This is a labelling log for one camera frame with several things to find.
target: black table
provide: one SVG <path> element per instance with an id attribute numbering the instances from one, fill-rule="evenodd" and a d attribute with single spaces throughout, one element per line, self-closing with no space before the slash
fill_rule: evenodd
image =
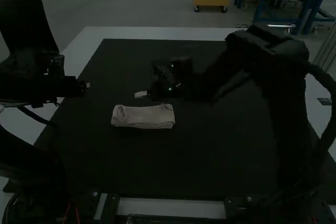
<path id="1" fill-rule="evenodd" d="M 202 71 L 224 50 L 218 41 L 105 39 L 79 79 L 91 83 L 83 98 L 65 99 L 36 142 L 60 154 L 69 187 L 98 188 L 121 197 L 223 200 L 269 195 L 276 183 L 276 144 L 265 101 L 247 83 L 215 106 L 171 102 L 172 130 L 118 128 L 115 105 L 148 106 L 134 98 L 152 82 L 151 61 L 188 55 Z M 318 139 L 311 129 L 314 141 Z M 336 199 L 336 165 L 325 165 L 329 202 Z"/>

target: concrete floor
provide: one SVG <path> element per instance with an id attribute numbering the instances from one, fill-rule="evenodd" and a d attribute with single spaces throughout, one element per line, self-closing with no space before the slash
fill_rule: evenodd
<path id="1" fill-rule="evenodd" d="M 86 26 L 142 27 L 226 27 L 251 24 L 255 7 L 237 9 L 233 4 L 226 14 L 217 9 L 193 12 L 193 0 L 43 0 L 55 40 L 62 51 Z M 327 11 L 336 14 L 336 2 L 325 0 Z M 312 55 L 316 54 L 327 32 L 304 36 Z M 0 38 L 0 61 L 8 56 Z"/>

